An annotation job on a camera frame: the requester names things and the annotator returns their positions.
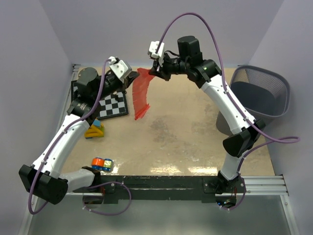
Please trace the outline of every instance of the white wall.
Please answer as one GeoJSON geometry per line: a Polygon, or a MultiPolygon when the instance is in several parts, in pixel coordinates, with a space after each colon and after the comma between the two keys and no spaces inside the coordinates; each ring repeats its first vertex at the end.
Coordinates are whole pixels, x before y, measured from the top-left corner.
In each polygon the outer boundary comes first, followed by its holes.
{"type": "Polygon", "coordinates": [[[313,205],[313,1],[285,0],[250,64],[284,76],[291,86],[290,110],[267,131],[299,135],[297,144],[272,144],[276,174],[284,174],[301,234],[312,234],[313,205]]]}
{"type": "Polygon", "coordinates": [[[38,0],[0,1],[0,234],[17,234],[26,193],[18,171],[52,139],[70,62],[38,0]]]}
{"type": "MultiPolygon", "coordinates": [[[[160,39],[176,16],[194,11],[204,16],[216,35],[226,65],[246,64],[283,0],[40,0],[69,59],[101,64],[111,55],[132,65],[151,65],[150,41],[160,39]]],[[[194,35],[205,58],[217,61],[202,22],[186,16],[165,38],[166,48],[178,51],[177,39],[194,35]]]]}

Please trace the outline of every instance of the yellow toy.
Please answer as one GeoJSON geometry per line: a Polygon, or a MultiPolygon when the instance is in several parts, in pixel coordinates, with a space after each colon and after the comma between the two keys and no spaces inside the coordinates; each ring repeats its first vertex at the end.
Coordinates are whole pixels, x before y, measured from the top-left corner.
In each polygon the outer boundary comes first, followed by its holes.
{"type": "Polygon", "coordinates": [[[84,134],[86,139],[91,139],[93,137],[104,137],[104,125],[96,119],[91,127],[84,134]]]}

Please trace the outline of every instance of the gray mesh trash can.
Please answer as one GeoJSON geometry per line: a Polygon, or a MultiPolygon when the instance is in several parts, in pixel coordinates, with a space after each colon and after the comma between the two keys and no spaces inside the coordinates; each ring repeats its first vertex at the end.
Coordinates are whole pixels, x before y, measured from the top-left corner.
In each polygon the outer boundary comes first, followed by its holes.
{"type": "MultiPolygon", "coordinates": [[[[229,85],[242,105],[266,125],[288,110],[289,83],[274,72],[249,65],[241,66],[235,70],[229,85]]],[[[232,135],[221,112],[216,127],[220,132],[232,135]]]]}

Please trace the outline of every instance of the black and white checkerboard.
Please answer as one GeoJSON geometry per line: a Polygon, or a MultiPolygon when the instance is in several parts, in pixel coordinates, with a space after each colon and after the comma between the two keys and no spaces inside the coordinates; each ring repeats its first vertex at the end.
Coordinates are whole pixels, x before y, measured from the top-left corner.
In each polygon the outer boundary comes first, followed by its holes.
{"type": "MultiPolygon", "coordinates": [[[[75,91],[77,87],[74,86],[74,82],[71,84],[71,99],[75,97],[75,91]]],[[[116,93],[116,95],[109,95],[104,100],[100,101],[100,116],[98,120],[114,118],[124,116],[128,114],[126,96],[122,92],[116,93]]]]}

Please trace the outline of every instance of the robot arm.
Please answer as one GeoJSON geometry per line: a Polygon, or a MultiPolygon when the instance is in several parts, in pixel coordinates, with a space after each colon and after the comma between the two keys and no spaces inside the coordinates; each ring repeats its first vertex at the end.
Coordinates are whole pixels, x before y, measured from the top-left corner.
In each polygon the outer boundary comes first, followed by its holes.
{"type": "MultiPolygon", "coordinates": [[[[124,92],[134,79],[139,76],[137,72],[132,71],[132,68],[126,62],[119,60],[117,57],[110,57],[109,59],[111,60],[110,70],[105,75],[101,99],[116,91],[124,92]]],[[[100,105],[98,105],[95,112],[86,120],[79,121],[73,124],[66,132],[64,131],[66,126],[80,119],[91,110],[99,90],[101,76],[98,75],[94,68],[83,69],[78,77],[76,81],[76,86],[78,87],[76,97],[70,104],[70,108],[67,111],[68,115],[65,117],[60,130],[31,167],[23,165],[19,170],[20,178],[29,192],[35,174],[42,162],[44,162],[35,184],[34,194],[52,204],[59,203],[67,192],[90,186],[94,178],[99,176],[98,171],[94,171],[89,167],[84,167],[76,172],[61,174],[63,165],[73,147],[92,125],[95,118],[99,116],[100,112],[100,105]],[[56,143],[48,159],[44,161],[47,151],[62,132],[65,134],[56,143]]]]}
{"type": "Polygon", "coordinates": [[[227,92],[235,99],[239,108],[246,113],[247,118],[242,117],[224,90],[220,68],[213,60],[203,60],[199,41],[194,36],[178,39],[179,54],[164,51],[164,43],[157,51],[158,44],[158,41],[151,42],[149,47],[148,55],[154,60],[149,74],[166,81],[170,80],[172,74],[186,74],[189,80],[214,101],[230,127],[233,135],[223,141],[227,155],[219,171],[217,183],[217,193],[222,193],[237,180],[238,166],[243,153],[251,149],[260,136],[246,119],[251,120],[261,130],[265,128],[265,124],[262,120],[256,120],[227,86],[227,92]]]}

